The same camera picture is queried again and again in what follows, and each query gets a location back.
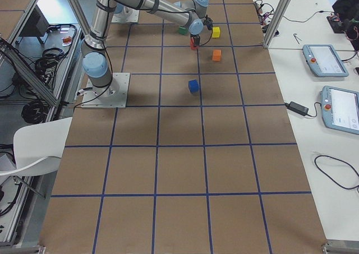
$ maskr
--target small object on table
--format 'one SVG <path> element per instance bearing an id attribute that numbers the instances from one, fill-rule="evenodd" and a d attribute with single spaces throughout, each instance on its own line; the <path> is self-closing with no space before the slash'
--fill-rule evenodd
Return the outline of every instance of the small object on table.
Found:
<path id="1" fill-rule="evenodd" d="M 182 35 L 186 35 L 188 33 L 188 29 L 185 27 L 178 27 L 178 33 Z"/>
<path id="2" fill-rule="evenodd" d="M 68 46 L 68 45 L 71 45 L 71 43 L 72 43 L 72 38 L 71 38 L 71 36 L 66 36 L 66 37 L 62 38 L 62 46 L 63 46 L 63 47 L 66 47 L 66 46 Z"/>
<path id="3" fill-rule="evenodd" d="M 219 38 L 220 37 L 220 28 L 213 27 L 212 38 Z"/>
<path id="4" fill-rule="evenodd" d="M 198 45 L 196 45 L 196 44 L 194 43 L 193 38 L 191 38 L 190 46 L 191 46 L 191 49 L 192 49 L 192 50 L 197 50 L 197 49 L 198 49 Z"/>
<path id="5" fill-rule="evenodd" d="M 188 89 L 190 90 L 190 93 L 196 93 L 200 89 L 200 85 L 198 84 L 197 79 L 190 80 L 188 82 Z"/>
<path id="6" fill-rule="evenodd" d="M 214 49 L 212 54 L 212 61 L 219 62 L 222 58 L 222 51 L 220 49 Z"/>

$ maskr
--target electronic device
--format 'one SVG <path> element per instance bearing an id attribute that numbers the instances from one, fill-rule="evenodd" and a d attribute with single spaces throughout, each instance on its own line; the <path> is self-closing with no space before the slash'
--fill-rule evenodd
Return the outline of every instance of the electronic device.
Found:
<path id="1" fill-rule="evenodd" d="M 303 54 L 310 70 L 319 77 L 349 75 L 332 45 L 304 45 Z"/>
<path id="2" fill-rule="evenodd" d="M 49 22 L 41 12 L 40 8 L 36 5 L 19 36 L 42 37 L 45 35 L 48 28 Z"/>
<path id="3" fill-rule="evenodd" d="M 327 21 L 329 22 L 330 27 L 335 34 L 342 34 L 344 33 L 344 23 L 342 23 L 337 16 L 328 16 L 326 17 Z"/>
<path id="4" fill-rule="evenodd" d="M 328 128 L 359 135 L 359 93 L 324 86 L 321 91 L 321 115 Z"/>

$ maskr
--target metal frame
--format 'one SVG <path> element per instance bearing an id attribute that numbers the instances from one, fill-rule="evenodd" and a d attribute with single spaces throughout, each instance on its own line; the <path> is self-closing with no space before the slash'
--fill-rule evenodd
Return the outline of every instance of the metal frame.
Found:
<path id="1" fill-rule="evenodd" d="M 1 254 L 44 254 L 45 247 L 43 246 L 36 246 L 36 247 L 25 247 L 25 248 L 4 248 L 1 249 Z"/>
<path id="2" fill-rule="evenodd" d="M 80 27 L 82 29 L 82 32 L 87 35 L 90 31 L 90 25 L 86 19 L 86 16 L 81 8 L 81 5 L 79 3 L 79 0 L 68 0 L 68 3 L 70 4 L 77 22 L 80 24 Z"/>
<path id="3" fill-rule="evenodd" d="M 268 48 L 269 44 L 274 37 L 275 32 L 277 31 L 277 28 L 280 24 L 280 21 L 282 20 L 284 13 L 287 10 L 287 7 L 291 0 L 279 0 L 278 7 L 274 12 L 274 16 L 271 20 L 271 23 L 268 26 L 268 29 L 266 31 L 266 34 L 264 36 L 263 40 L 263 47 Z"/>
<path id="4" fill-rule="evenodd" d="M 42 198 L 45 199 L 45 195 L 41 194 L 40 192 L 38 192 L 36 189 L 34 189 L 32 186 L 30 186 L 29 184 L 27 184 L 24 180 L 22 180 L 20 177 L 18 176 L 13 176 L 13 180 L 15 181 L 15 183 L 19 183 L 21 182 L 22 184 L 24 184 L 24 186 L 26 188 L 28 188 L 29 190 L 33 191 L 34 193 L 36 193 L 37 195 L 41 196 Z"/>
<path id="5" fill-rule="evenodd" d="M 325 244 L 322 249 L 324 254 L 359 254 L 359 248 L 333 247 Z"/>
<path id="6" fill-rule="evenodd" d="M 5 51 L 13 60 L 20 76 L 43 98 L 49 105 L 57 106 L 59 100 L 55 98 L 53 93 L 34 75 L 34 72 L 18 57 L 11 49 L 7 49 L 1 44 L 0 49 Z"/>

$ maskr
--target black bag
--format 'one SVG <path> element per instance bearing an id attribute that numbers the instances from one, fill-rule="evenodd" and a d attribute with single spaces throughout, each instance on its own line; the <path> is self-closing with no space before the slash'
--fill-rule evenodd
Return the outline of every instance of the black bag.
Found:
<path id="1" fill-rule="evenodd" d="M 359 0 L 337 0 L 333 10 L 344 23 L 344 31 L 355 50 L 359 50 Z"/>

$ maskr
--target chair backrest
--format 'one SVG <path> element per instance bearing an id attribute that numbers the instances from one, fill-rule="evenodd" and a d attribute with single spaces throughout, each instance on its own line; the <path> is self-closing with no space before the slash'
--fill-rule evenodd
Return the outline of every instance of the chair backrest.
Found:
<path id="1" fill-rule="evenodd" d="M 17 130 L 13 138 L 16 168 L 24 168 L 48 156 L 61 158 L 71 120 L 71 117 L 64 118 Z"/>
<path id="2" fill-rule="evenodd" d="M 42 174 L 48 174 L 58 170 L 61 158 L 55 156 L 43 157 L 28 166 L 20 169 L 14 169 L 9 171 L 1 171 L 1 176 L 19 176 L 19 177 L 34 177 Z"/>

